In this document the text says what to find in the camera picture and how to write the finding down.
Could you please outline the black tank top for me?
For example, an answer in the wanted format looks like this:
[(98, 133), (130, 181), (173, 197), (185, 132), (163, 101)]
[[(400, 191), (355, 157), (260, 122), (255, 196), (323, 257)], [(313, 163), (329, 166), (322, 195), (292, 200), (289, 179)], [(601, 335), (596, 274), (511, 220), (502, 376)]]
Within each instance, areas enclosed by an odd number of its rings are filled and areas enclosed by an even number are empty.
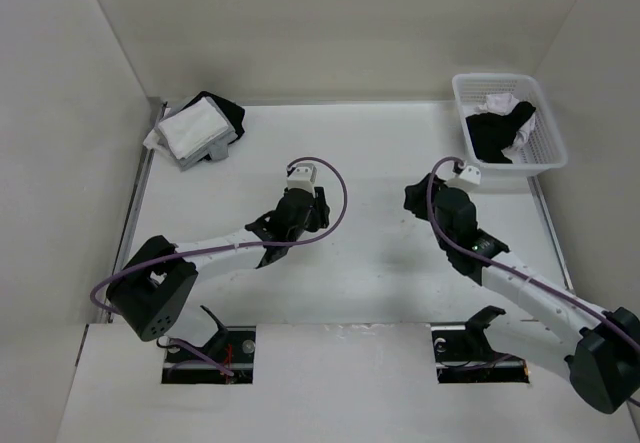
[(535, 114), (536, 108), (529, 102), (520, 102), (507, 115), (493, 113), (473, 114), (466, 118), (475, 156), (490, 164), (512, 164), (503, 150), (510, 146), (516, 131)]

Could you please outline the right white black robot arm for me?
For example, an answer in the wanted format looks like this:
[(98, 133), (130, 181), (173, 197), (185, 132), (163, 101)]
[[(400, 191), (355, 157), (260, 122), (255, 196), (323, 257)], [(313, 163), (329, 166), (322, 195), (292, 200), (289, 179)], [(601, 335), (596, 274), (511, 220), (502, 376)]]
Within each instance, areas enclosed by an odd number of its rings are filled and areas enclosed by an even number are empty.
[(464, 347), (483, 359), (493, 352), (529, 360), (568, 381), (593, 409), (613, 414), (639, 390), (639, 319), (619, 307), (606, 310), (549, 283), (477, 223), (467, 192), (433, 173), (404, 190), (405, 210), (428, 222), (453, 269), (506, 298), (541, 329), (507, 323), (486, 307), (469, 318)]

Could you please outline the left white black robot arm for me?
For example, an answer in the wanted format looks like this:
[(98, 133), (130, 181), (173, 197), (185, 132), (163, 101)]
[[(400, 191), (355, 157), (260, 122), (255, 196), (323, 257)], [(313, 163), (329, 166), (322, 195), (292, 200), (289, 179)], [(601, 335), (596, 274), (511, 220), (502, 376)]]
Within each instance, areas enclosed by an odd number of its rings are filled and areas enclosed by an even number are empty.
[(152, 237), (126, 267), (154, 263), (110, 283), (107, 299), (142, 341), (180, 339), (200, 360), (214, 361), (224, 350), (222, 323), (189, 300), (193, 288), (275, 263), (303, 234), (327, 228), (329, 213), (323, 188), (287, 189), (274, 210), (223, 237), (181, 244)]

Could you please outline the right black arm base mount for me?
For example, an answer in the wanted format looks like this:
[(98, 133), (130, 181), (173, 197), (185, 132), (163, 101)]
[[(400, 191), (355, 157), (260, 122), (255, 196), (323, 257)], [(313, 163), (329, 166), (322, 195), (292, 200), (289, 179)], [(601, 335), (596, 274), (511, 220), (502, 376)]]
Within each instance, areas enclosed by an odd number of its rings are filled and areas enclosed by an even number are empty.
[(440, 384), (529, 383), (521, 358), (496, 352), (486, 330), (504, 309), (487, 306), (464, 322), (437, 323), (431, 338)]

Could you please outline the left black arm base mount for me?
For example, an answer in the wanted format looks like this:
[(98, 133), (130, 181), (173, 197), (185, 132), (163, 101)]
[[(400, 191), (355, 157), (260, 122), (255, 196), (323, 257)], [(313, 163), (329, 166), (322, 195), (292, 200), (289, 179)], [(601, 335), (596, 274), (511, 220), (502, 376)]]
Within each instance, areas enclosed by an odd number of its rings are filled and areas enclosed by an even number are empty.
[(257, 329), (226, 326), (202, 306), (215, 332), (202, 346), (177, 344), (162, 337), (156, 346), (164, 351), (161, 383), (164, 385), (251, 385), (254, 378)]

